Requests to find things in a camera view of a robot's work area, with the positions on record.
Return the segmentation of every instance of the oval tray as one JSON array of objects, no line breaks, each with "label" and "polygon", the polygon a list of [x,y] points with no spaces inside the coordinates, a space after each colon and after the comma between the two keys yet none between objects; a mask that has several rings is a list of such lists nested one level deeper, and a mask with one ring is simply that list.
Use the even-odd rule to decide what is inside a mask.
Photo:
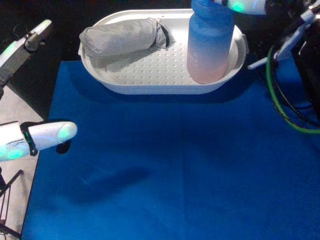
[{"label": "oval tray", "polygon": [[109,15],[95,24],[130,19],[159,19],[174,43],[168,49],[151,48],[127,55],[91,58],[80,44],[78,54],[86,70],[108,89],[126,95],[194,95],[212,92],[230,80],[243,66],[249,52],[247,39],[236,26],[230,48],[227,75],[210,84],[190,77],[187,62],[189,19],[192,9],[127,10]]}]

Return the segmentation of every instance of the blue cloth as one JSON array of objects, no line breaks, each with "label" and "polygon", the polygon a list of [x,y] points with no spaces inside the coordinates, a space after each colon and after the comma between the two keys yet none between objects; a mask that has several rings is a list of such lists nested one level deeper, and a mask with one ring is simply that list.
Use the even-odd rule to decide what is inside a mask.
[{"label": "blue cloth", "polygon": [[23,240],[314,240],[320,142],[241,71],[201,96],[124,96],[62,62],[51,119],[78,126],[40,153]]}]

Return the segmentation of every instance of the blue bottle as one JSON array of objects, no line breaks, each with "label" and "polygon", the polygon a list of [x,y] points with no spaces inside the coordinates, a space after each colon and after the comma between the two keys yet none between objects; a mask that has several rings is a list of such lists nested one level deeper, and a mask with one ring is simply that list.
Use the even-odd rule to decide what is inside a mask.
[{"label": "blue bottle", "polygon": [[212,0],[192,0],[187,70],[194,81],[210,84],[226,73],[235,22],[229,8]]}]

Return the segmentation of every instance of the tile floor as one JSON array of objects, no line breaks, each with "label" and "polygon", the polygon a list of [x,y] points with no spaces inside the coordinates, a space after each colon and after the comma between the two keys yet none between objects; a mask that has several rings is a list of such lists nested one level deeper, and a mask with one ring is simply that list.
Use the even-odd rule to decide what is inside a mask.
[{"label": "tile floor", "polygon": [[[8,87],[4,88],[4,96],[0,101],[0,124],[19,121],[23,122],[40,122],[41,117],[32,110],[32,108],[17,96]],[[6,182],[8,182],[18,170],[23,170],[24,175],[20,176],[11,187],[9,209],[6,226],[21,232],[22,224],[24,221],[26,208],[28,204],[30,189],[34,178],[35,168],[37,164],[38,156],[31,157],[26,156],[18,160],[0,162],[2,168],[2,176]],[[6,208],[3,209],[1,219],[5,217]]]}]

